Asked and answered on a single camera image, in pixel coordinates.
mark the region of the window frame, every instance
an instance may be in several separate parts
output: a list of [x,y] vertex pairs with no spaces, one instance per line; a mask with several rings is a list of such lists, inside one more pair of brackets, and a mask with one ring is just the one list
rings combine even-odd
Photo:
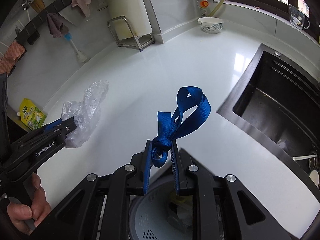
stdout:
[[[232,2],[243,3],[255,7],[259,7],[265,11],[276,14],[286,20],[290,20],[289,17],[289,4],[299,8],[298,0],[288,0],[288,4],[278,0],[229,0]],[[313,37],[319,43],[320,27],[316,22],[316,18],[310,11],[310,17],[307,17],[310,21],[310,28],[305,30],[311,37]]]

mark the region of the white countertop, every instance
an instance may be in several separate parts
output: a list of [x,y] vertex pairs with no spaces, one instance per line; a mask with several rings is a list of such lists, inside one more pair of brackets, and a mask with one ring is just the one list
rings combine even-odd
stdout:
[[320,209],[319,202],[281,161],[216,111],[260,43],[300,65],[303,62],[303,67],[308,67],[308,61],[294,58],[293,50],[274,37],[229,22],[225,28],[212,35],[196,27],[143,52],[117,48],[70,78],[53,97],[57,103],[47,122],[61,117],[64,101],[81,101],[93,82],[108,80],[110,86],[91,138],[81,148],[62,149],[38,169],[52,206],[87,174],[103,176],[129,163],[147,139],[157,135],[157,112],[173,113],[179,88],[197,86],[212,111],[197,131],[177,140],[178,147],[215,175],[234,174],[287,231],[298,238],[304,234]]

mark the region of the kitchen sink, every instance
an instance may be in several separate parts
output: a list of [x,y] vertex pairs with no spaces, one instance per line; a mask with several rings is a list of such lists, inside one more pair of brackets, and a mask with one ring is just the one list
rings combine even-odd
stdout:
[[309,160],[320,153],[318,82],[289,58],[261,45],[217,111],[288,166],[320,200],[308,177]]

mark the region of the crumpled plastic bag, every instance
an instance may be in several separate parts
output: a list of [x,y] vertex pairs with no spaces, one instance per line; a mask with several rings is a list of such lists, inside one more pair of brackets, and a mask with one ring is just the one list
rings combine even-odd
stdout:
[[109,82],[100,80],[84,91],[83,101],[66,101],[62,107],[61,118],[74,116],[77,128],[66,138],[66,148],[77,148],[86,142],[100,120],[100,104],[106,98]]

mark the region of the yellow pouch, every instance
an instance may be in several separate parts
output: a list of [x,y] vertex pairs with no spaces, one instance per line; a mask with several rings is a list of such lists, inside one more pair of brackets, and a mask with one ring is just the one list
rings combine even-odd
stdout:
[[42,126],[47,116],[42,113],[35,104],[27,98],[22,100],[20,105],[21,121],[31,130],[35,130]]

